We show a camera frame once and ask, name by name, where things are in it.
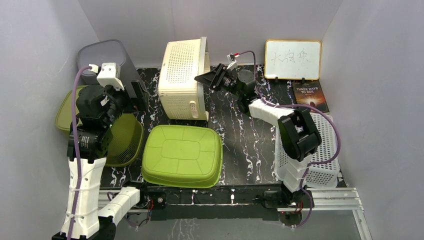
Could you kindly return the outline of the olive green slatted bin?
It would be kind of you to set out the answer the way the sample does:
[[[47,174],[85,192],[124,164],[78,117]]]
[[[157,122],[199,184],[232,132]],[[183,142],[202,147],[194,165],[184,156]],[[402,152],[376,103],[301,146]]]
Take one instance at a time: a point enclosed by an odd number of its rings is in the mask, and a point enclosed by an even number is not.
[[[82,124],[76,106],[78,93],[89,85],[81,85],[70,91],[63,100],[56,115],[55,125],[68,136],[66,155],[75,158],[75,147],[80,157],[89,163],[105,158],[107,167],[124,167],[139,155],[143,126],[134,116],[137,110],[131,101],[131,112],[123,113],[114,124]]]

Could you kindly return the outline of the cream perforated storage basket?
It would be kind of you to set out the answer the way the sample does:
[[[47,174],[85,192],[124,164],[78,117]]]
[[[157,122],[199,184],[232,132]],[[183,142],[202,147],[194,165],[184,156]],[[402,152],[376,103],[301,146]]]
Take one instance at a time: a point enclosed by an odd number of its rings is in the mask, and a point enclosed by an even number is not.
[[[204,86],[195,77],[211,70],[207,38],[170,41],[166,45],[157,93],[171,120],[208,121]]]

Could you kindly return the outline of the lime green plastic basin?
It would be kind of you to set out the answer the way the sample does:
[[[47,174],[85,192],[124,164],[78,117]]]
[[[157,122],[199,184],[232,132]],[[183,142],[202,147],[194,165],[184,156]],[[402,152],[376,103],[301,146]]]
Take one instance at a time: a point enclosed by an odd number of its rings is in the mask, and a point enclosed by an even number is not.
[[[151,184],[208,189],[220,180],[223,141],[213,129],[157,125],[148,135],[141,173]]]

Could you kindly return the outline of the grey slatted bin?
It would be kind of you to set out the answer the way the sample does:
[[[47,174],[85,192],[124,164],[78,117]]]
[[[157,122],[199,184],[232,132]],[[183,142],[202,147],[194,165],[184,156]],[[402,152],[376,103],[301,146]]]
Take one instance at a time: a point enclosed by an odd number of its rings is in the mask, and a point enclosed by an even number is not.
[[[87,45],[78,52],[76,63],[78,69],[88,66],[89,64],[100,67],[103,63],[116,63],[120,66],[119,79],[128,89],[129,97],[136,97],[132,82],[137,81],[141,88],[142,101],[146,105],[148,104],[150,94],[121,41],[109,39]]]

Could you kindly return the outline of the pale green colander basket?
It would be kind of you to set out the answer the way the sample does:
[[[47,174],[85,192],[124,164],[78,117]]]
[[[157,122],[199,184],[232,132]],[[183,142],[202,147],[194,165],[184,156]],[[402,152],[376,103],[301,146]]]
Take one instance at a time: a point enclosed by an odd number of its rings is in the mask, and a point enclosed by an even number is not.
[[[318,146],[317,151],[312,155],[311,161],[324,162],[333,157],[337,150],[336,134],[331,124],[322,115],[318,113],[311,113],[310,115],[321,136],[321,145]],[[284,179],[289,159],[289,156],[283,149],[280,132],[276,129],[273,174],[277,180],[282,181]],[[309,188],[336,188],[339,172],[340,166],[337,158],[326,164],[313,164],[309,167],[304,182]]]

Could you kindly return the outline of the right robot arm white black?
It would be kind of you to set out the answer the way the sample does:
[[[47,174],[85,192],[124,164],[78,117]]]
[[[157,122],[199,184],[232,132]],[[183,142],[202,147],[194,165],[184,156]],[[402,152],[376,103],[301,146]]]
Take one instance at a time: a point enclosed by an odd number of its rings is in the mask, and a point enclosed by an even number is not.
[[[214,70],[194,77],[198,83],[214,91],[225,90],[236,97],[239,110],[276,127],[288,162],[281,190],[264,200],[276,200],[282,206],[295,207],[307,194],[305,178],[313,154],[322,143],[310,111],[304,107],[289,109],[260,96],[255,74],[230,70],[220,63]]]

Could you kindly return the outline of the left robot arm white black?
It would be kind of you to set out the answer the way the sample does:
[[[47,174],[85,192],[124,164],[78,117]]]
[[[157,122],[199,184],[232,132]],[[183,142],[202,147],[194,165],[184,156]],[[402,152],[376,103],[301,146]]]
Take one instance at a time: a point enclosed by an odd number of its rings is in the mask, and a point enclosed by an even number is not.
[[[113,140],[112,127],[124,113],[137,109],[122,83],[93,84],[71,93],[67,145],[68,202],[55,240],[112,240],[118,223],[133,208],[144,208],[149,194],[134,182],[99,207],[100,185]]]

